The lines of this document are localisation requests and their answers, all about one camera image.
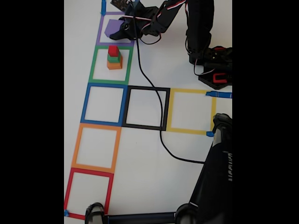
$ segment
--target red cube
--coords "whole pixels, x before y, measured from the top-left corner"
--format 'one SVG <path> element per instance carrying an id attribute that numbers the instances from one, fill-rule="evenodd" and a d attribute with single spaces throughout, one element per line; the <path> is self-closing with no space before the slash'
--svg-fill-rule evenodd
<path id="1" fill-rule="evenodd" d="M 110 45 L 109 46 L 109 48 L 108 48 L 108 54 L 111 57 L 118 57 L 118 53 L 119 53 L 119 50 L 118 50 L 117 46 L 114 46 L 114 45 Z"/>

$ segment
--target blue square outline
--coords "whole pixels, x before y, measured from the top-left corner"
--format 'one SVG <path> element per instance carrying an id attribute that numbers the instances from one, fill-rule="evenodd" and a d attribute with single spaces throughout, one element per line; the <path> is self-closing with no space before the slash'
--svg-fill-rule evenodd
<path id="1" fill-rule="evenodd" d="M 120 115 L 118 117 L 118 122 L 117 123 L 116 122 L 107 122 L 107 121 L 97 121 L 97 120 L 85 120 L 85 114 L 86 114 L 86 109 L 87 109 L 87 104 L 88 104 L 88 98 L 89 98 L 90 88 L 92 86 L 96 86 L 96 87 L 110 87 L 110 88 L 121 88 L 121 89 L 123 89 L 122 100 L 121 100 L 121 110 L 120 110 Z M 87 90 L 86 90 L 86 95 L 85 95 L 85 99 L 84 99 L 83 111 L 82 111 L 82 115 L 81 115 L 81 123 L 95 124 L 95 125 L 121 126 L 121 124 L 122 124 L 122 118 L 123 118 L 123 114 L 124 114 L 124 109 L 125 109 L 125 102 L 126 102 L 126 97 L 127 97 L 127 91 L 128 91 L 128 86 L 127 85 L 106 84 L 106 83 L 88 83 Z"/>

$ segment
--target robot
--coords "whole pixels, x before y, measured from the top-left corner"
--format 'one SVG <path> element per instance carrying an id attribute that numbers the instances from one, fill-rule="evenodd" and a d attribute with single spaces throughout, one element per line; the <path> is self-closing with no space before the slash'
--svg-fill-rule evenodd
<path id="1" fill-rule="evenodd" d="M 85 224 L 231 224 L 233 193 L 233 120 L 216 114 L 214 140 L 189 203 L 176 212 L 110 216 L 103 205 L 90 205 Z"/>
<path id="2" fill-rule="evenodd" d="M 194 66 L 203 65 L 205 70 L 209 70 L 199 75 L 199 80 L 214 89 L 232 85 L 232 48 L 208 48 L 214 0 L 167 0 L 160 8 L 144 7 L 139 0 L 134 3 L 112 0 L 111 4 L 125 15 L 120 18 L 124 20 L 120 30 L 110 38 L 134 40 L 142 35 L 159 36 L 166 32 L 184 3 L 189 62 Z M 137 17 L 149 20 L 136 20 Z M 213 122 L 214 140 L 189 203 L 181 205 L 175 212 L 117 216 L 105 215 L 103 205 L 94 203 L 86 209 L 85 224 L 231 224 L 233 121 L 227 114 L 218 113 Z"/>
<path id="3" fill-rule="evenodd" d="M 214 20 L 214 0 L 167 0 L 158 7 L 144 7 L 136 0 L 129 4 L 128 0 L 112 0 L 111 4 L 125 13 L 121 28 L 110 35 L 113 40 L 134 40 L 134 19 L 147 18 L 148 21 L 136 19 L 137 38 L 143 35 L 160 36 L 165 33 L 179 9 L 185 3 L 187 17 L 186 51 L 189 62 L 204 66 L 204 73 L 198 75 L 199 81 L 219 90 L 233 84 L 233 48 L 216 46 L 209 48 L 211 29 Z"/>

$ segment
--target orange block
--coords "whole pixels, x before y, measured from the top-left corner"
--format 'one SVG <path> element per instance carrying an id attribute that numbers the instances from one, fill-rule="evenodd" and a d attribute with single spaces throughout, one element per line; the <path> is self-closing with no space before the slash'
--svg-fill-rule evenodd
<path id="1" fill-rule="evenodd" d="M 122 69 L 122 55 L 121 55 L 121 61 L 119 63 L 110 63 L 107 60 L 107 67 L 112 70 L 112 69 Z"/>

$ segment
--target black square outline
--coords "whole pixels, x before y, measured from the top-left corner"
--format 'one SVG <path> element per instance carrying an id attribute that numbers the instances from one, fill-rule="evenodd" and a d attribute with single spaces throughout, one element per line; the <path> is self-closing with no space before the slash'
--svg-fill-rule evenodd
<path id="1" fill-rule="evenodd" d="M 128 106 L 129 106 L 129 101 L 130 101 L 130 96 L 131 96 L 131 90 L 152 90 L 152 91 L 155 91 L 153 87 L 128 85 L 127 98 L 126 98 L 126 103 L 125 103 L 125 110 L 124 110 L 121 126 L 122 127 L 132 127 L 132 128 L 140 128 L 140 129 L 149 129 L 149 130 L 158 130 L 159 131 L 160 130 L 159 126 L 127 124 L 127 114 L 128 114 Z M 162 131 L 166 131 L 168 107 L 169 107 L 169 98 L 170 98 L 170 88 L 156 87 L 156 90 L 166 92 L 165 105 L 164 105 L 164 116 L 163 116 L 163 124 L 162 124 Z"/>

